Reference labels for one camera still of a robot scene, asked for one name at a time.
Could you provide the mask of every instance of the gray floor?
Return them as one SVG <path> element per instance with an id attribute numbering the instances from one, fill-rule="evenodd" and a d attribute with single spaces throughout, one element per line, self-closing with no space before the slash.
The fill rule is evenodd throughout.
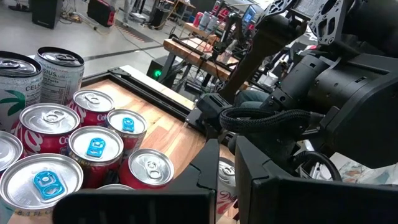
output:
<path id="1" fill-rule="evenodd" d="M 124 0 L 118 0 L 117 6 L 122 6 Z M 109 68 L 121 65 L 131 65 L 142 73 L 146 73 L 150 61 L 153 58 L 167 55 L 162 43 L 167 39 L 173 22 L 167 21 L 162 30 L 151 30 L 142 27 L 140 24 L 130 21 L 129 25 L 140 33 L 150 37 L 153 41 L 141 42 L 130 35 L 119 31 L 117 27 L 109 29 L 101 27 L 101 35 L 94 31 L 89 25 L 62 24 L 58 23 L 52 29 L 47 29 L 31 22 L 31 13 L 15 12 L 7 8 L 8 5 L 15 5 L 13 0 L 0 0 L 0 49 L 16 52 L 24 55 L 33 55 L 37 49 L 44 46 L 60 47 L 78 53 L 83 58 L 96 58 L 86 60 L 85 76 L 103 72 Z M 74 7 L 73 0 L 65 0 L 66 8 Z M 86 16 L 87 3 L 76 0 L 76 11 Z M 117 18 L 121 20 L 123 12 L 119 11 Z M 182 28 L 177 26 L 175 33 L 180 34 Z M 148 47 L 157 47 L 150 50 L 140 50 Z M 128 54 L 120 52 L 140 50 Z M 107 54 L 118 54 L 104 57 Z"/>

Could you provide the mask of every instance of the table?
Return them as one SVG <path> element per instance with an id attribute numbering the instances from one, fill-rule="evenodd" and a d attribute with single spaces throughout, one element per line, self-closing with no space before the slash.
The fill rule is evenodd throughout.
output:
<path id="1" fill-rule="evenodd" d="M 200 40 L 199 38 L 194 38 L 194 39 L 189 39 L 189 40 L 183 40 L 184 43 L 188 44 L 191 47 L 196 47 L 198 50 L 203 50 L 205 47 L 204 41 Z M 169 56 L 167 57 L 166 63 L 162 69 L 162 75 L 159 78 L 159 81 L 167 75 L 169 70 L 171 69 L 171 66 L 173 65 L 173 62 L 175 60 L 175 57 L 178 56 L 184 60 L 186 60 L 190 65 L 195 65 L 197 67 L 200 66 L 202 59 L 198 54 L 195 52 L 192 52 L 190 49 L 180 45 L 179 43 L 174 42 L 172 39 L 166 39 L 163 41 L 163 47 L 165 50 L 169 52 Z M 231 57 L 228 61 L 228 63 L 236 63 L 239 62 L 236 58 Z M 229 77 L 230 72 L 222 68 L 220 66 L 215 65 L 213 62 L 203 62 L 201 68 L 203 71 L 207 72 L 208 74 L 219 78 L 220 80 L 226 80 Z M 246 89 L 248 87 L 248 83 L 245 82 L 242 85 L 242 89 Z"/>
<path id="2" fill-rule="evenodd" d="M 149 83 L 152 79 L 138 70 L 128 65 L 121 67 L 121 69 L 134 75 L 135 78 L 140 79 L 140 81 L 148 82 L 148 85 L 161 94 L 167 95 L 187 107 L 194 106 L 193 102 L 168 89 L 166 86 L 154 80 L 154 83 Z M 162 111 L 111 80 L 104 80 L 84 88 L 107 93 L 115 100 L 115 108 L 127 108 L 143 115 L 148 123 L 148 129 L 144 141 L 142 142 L 142 148 L 153 148 L 165 153 L 174 165 L 174 177 L 181 174 L 206 142 L 206 138 L 201 133 L 184 125 L 184 123 L 177 118 Z M 234 160 L 234 156 L 229 152 L 228 148 L 222 145 L 220 146 L 220 156 Z M 231 219 L 235 216 L 236 212 L 236 209 L 231 208 L 218 223 L 236 224 L 236 222 Z M 14 215 L 8 224 L 52 224 L 52 222 L 49 217 L 42 217 L 40 220 L 32 220 L 27 217 Z"/>
<path id="3" fill-rule="evenodd" d="M 183 34 L 183 32 L 184 32 L 185 29 L 187 29 L 187 30 L 190 31 L 190 33 L 189 33 L 189 35 L 188 35 L 188 39 L 191 37 L 192 33 L 199 34 L 199 35 L 202 36 L 203 38 L 206 38 L 206 40 L 205 40 L 205 41 L 206 41 L 206 45 L 205 45 L 205 47 L 203 48 L 203 50 L 201 50 L 202 52 L 203 52 L 203 51 L 208 51 L 208 50 L 210 50 L 210 49 L 207 48 L 207 45 L 209 44 L 210 47 L 211 47 L 211 46 L 213 46 L 214 43 L 218 40 L 218 37 L 217 37 L 216 34 L 210 34 L 210 35 L 209 35 L 209 34 L 207 34 L 205 31 L 200 30 L 199 28 L 195 27 L 191 22 L 186 22 L 186 23 L 184 24 L 184 26 L 183 26 L 183 28 L 182 28 L 182 30 L 181 30 L 180 37 L 179 37 L 180 39 L 181 39 L 181 36 L 182 36 L 182 34 Z"/>
<path id="4" fill-rule="evenodd" d="M 182 14 L 180 15 L 180 14 L 174 12 L 174 11 L 172 11 L 172 14 L 176 15 L 178 17 L 178 20 L 179 20 L 178 24 L 181 25 L 181 23 L 183 23 L 182 19 L 184 18 L 185 13 L 187 12 L 187 7 L 190 7 L 192 9 L 196 9 L 196 7 L 194 5 L 186 3 L 184 0 L 177 0 L 175 7 L 177 7 L 179 2 L 184 5 L 184 10 L 183 10 Z M 188 15 L 188 18 L 189 18 L 192 15 L 193 11 L 188 11 L 188 12 L 189 12 L 189 15 Z"/>

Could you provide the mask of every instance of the green light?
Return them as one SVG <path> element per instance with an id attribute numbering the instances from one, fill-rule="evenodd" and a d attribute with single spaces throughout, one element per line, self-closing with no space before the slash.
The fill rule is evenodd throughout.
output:
<path id="1" fill-rule="evenodd" d="M 160 71 L 160 70 L 155 70 L 155 72 L 154 72 L 154 78 L 155 78 L 155 79 L 158 79 L 158 78 L 160 77 L 161 74 L 162 74 L 162 71 Z"/>

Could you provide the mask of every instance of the celsius can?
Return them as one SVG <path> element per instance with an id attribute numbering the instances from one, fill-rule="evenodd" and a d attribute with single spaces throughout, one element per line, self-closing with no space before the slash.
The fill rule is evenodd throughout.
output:
<path id="1" fill-rule="evenodd" d="M 198 12 L 197 16 L 195 17 L 195 20 L 192 23 L 194 27 L 198 27 L 199 26 L 199 23 L 200 23 L 202 17 L 203 17 L 203 13 L 202 12 Z"/>
<path id="2" fill-rule="evenodd" d="M 206 27 L 206 33 L 211 34 L 216 30 L 217 27 L 217 20 L 218 18 L 216 16 L 211 16 L 211 19 Z"/>
<path id="3" fill-rule="evenodd" d="M 98 188 L 97 190 L 133 190 L 133 189 L 123 184 L 108 184 Z"/>
<path id="4" fill-rule="evenodd" d="M 205 31 L 206 26 L 209 23 L 209 21 L 210 21 L 210 13 L 208 13 L 208 12 L 203 13 L 203 16 L 201 17 L 198 28 L 200 30 Z"/>
<path id="5" fill-rule="evenodd" d="M 0 180 L 0 221 L 7 223 L 14 214 L 44 223 L 55 204 L 82 183 L 81 167 L 67 156 L 45 153 L 21 159 Z"/>
<path id="6" fill-rule="evenodd" d="M 218 163 L 218 190 L 216 204 L 216 222 L 235 203 L 238 196 L 235 191 L 234 163 L 220 157 Z"/>
<path id="7" fill-rule="evenodd" d="M 123 159 L 138 150 L 147 132 L 147 121 L 140 114 L 131 110 L 116 109 L 108 114 L 107 127 L 116 133 L 123 140 Z"/>
<path id="8" fill-rule="evenodd" d="M 43 67 L 42 103 L 66 105 L 80 89 L 84 60 L 69 50 L 42 47 L 35 59 Z"/>
<path id="9" fill-rule="evenodd" d="M 172 161 L 154 149 L 140 149 L 126 159 L 119 170 L 121 184 L 134 189 L 161 189 L 174 175 Z"/>
<path id="10" fill-rule="evenodd" d="M 70 135 L 68 154 L 83 168 L 83 187 L 96 189 L 103 186 L 109 174 L 117 172 L 123 155 L 123 142 L 108 128 L 87 126 Z"/>
<path id="11" fill-rule="evenodd" d="M 11 133 L 22 141 L 28 155 L 66 154 L 69 135 L 79 124 L 79 116 L 69 107 L 39 103 L 22 111 Z"/>
<path id="12" fill-rule="evenodd" d="M 9 132 L 25 107 L 40 102 L 42 66 L 35 60 L 0 51 L 0 130 Z"/>
<path id="13" fill-rule="evenodd" d="M 22 142 L 12 134 L 0 131 L 0 177 L 13 163 L 25 157 Z"/>
<path id="14" fill-rule="evenodd" d="M 68 104 L 80 117 L 82 126 L 105 126 L 106 115 L 114 109 L 113 99 L 97 90 L 80 90 Z"/>

